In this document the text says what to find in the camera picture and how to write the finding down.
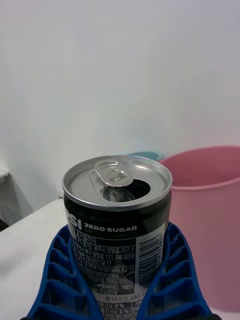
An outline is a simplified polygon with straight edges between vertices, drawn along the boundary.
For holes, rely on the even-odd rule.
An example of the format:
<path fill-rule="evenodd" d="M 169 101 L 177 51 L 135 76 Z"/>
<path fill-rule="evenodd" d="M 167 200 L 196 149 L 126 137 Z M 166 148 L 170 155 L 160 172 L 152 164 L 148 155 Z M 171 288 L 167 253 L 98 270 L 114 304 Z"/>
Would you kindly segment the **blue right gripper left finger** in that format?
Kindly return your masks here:
<path fill-rule="evenodd" d="M 68 226 L 46 255 L 40 287 L 26 320 L 102 320 L 103 315 L 73 259 Z"/>

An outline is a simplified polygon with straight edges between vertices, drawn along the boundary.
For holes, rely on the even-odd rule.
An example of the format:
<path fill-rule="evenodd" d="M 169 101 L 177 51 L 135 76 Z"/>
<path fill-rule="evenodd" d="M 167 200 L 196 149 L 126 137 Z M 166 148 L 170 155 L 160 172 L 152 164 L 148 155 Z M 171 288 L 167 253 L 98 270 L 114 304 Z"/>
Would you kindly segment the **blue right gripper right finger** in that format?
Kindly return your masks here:
<path fill-rule="evenodd" d="M 218 320 L 199 286 L 188 242 L 173 223 L 167 228 L 163 261 L 137 313 L 138 320 Z"/>

